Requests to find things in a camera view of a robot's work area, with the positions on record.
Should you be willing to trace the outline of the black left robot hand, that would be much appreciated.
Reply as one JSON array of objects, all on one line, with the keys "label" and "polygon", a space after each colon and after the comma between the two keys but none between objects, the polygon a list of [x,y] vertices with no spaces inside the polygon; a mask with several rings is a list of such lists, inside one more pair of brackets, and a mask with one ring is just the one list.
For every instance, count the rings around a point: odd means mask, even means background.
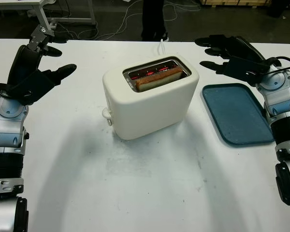
[{"label": "black left robot hand", "polygon": [[12,63],[7,84],[13,87],[26,86],[58,86],[61,80],[71,75],[77,68],[68,64],[56,71],[40,71],[39,65],[43,56],[60,57],[62,52],[50,43],[66,43],[67,39],[58,37],[54,31],[38,25],[30,35],[27,45],[22,45]]}]

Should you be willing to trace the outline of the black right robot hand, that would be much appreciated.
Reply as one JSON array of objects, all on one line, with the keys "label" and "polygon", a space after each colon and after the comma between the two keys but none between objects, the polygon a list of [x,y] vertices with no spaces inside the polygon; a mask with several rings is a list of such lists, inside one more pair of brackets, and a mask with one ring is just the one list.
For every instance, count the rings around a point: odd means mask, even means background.
[{"label": "black right robot hand", "polygon": [[195,44],[205,47],[205,53],[226,60],[219,65],[212,61],[202,61],[200,64],[215,71],[217,74],[234,75],[246,72],[264,73],[269,65],[260,52],[240,36],[210,35],[198,38]]}]

